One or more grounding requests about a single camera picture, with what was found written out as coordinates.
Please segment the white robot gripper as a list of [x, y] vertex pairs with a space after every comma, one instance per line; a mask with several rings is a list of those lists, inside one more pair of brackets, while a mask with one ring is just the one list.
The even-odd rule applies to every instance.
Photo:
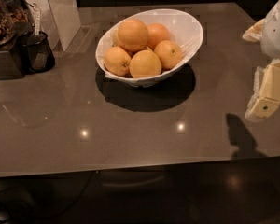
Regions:
[[248, 42], [260, 41], [261, 50], [273, 58], [265, 68], [257, 67], [253, 95], [247, 105], [245, 118], [259, 122], [272, 116], [280, 107], [280, 0], [266, 15], [242, 35]]

